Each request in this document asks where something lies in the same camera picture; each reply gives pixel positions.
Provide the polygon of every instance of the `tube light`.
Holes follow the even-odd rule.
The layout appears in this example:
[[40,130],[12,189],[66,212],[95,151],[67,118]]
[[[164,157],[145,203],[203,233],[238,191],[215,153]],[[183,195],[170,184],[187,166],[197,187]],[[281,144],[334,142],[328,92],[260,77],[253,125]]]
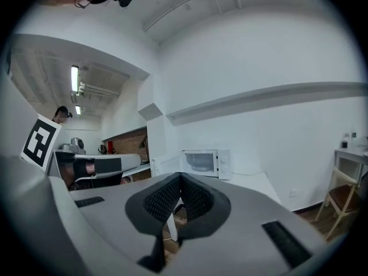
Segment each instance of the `tube light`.
[[78,92],[78,73],[79,73],[79,67],[72,66],[71,67],[71,89],[74,92]]

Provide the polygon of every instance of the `brown chair seat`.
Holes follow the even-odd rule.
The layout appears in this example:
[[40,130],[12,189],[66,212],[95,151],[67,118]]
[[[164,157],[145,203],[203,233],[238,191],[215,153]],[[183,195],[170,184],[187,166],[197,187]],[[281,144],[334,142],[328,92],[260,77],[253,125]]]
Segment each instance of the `brown chair seat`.
[[[343,209],[345,202],[350,193],[350,186],[343,185],[337,188],[334,188],[329,191],[331,198],[335,201],[336,205],[340,210]],[[349,205],[345,212],[351,212],[352,210],[357,210],[361,205],[361,198],[357,195],[356,192],[353,192]]]

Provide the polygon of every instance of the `black baseboard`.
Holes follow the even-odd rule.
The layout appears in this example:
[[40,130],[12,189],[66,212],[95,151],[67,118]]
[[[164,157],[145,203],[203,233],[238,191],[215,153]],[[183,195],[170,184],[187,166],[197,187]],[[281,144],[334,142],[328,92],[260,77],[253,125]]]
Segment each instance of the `black baseboard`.
[[311,205],[311,206],[309,206],[307,208],[295,210],[295,211],[293,211],[293,213],[295,213],[295,214],[301,214],[301,213],[305,213],[305,212],[307,212],[309,210],[312,210],[312,209],[315,209],[315,208],[320,208],[322,203],[323,202],[319,202],[318,204]]

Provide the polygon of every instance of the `red object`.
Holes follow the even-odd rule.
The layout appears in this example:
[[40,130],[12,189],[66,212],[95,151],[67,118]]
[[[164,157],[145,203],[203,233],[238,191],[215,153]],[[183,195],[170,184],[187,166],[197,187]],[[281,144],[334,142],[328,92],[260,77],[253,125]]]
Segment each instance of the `red object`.
[[113,142],[112,141],[108,141],[108,153],[110,154],[113,153]]

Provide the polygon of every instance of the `floor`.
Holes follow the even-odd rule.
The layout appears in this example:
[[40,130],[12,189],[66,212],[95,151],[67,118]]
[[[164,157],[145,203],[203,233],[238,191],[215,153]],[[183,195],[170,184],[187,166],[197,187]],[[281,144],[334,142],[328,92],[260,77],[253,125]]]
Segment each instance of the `floor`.
[[[314,219],[317,216],[317,213],[319,211],[319,206],[308,210],[307,212],[298,214],[301,218],[303,218],[305,221],[310,223],[312,226],[314,226],[323,237],[327,235],[327,233],[331,230],[332,225],[334,224],[336,218],[334,218],[334,209],[332,206],[328,206],[322,211],[322,214],[320,215],[320,218],[317,222],[314,222]],[[354,221],[355,216],[351,215],[346,218],[343,218],[339,225],[334,230],[333,234],[329,237],[327,240],[330,242],[334,238],[345,234],[349,227],[351,226],[352,222]],[[185,209],[181,209],[175,216],[175,225],[177,228],[180,228],[182,225],[186,224],[186,211]],[[168,263],[170,260],[172,260],[175,257],[175,254],[179,250],[179,245],[175,241],[171,240],[170,233],[168,232],[167,225],[163,228],[163,240],[164,240],[164,248],[165,248],[165,258],[166,262]]]

